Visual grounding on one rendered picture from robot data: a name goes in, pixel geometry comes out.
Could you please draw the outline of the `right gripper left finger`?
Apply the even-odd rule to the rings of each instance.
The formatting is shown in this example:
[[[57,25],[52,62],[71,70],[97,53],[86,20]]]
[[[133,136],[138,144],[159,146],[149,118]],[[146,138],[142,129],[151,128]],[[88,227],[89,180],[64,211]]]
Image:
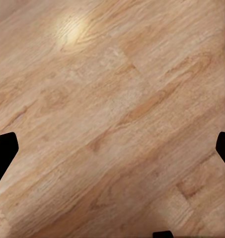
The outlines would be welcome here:
[[[19,150],[15,132],[0,135],[0,180]]]

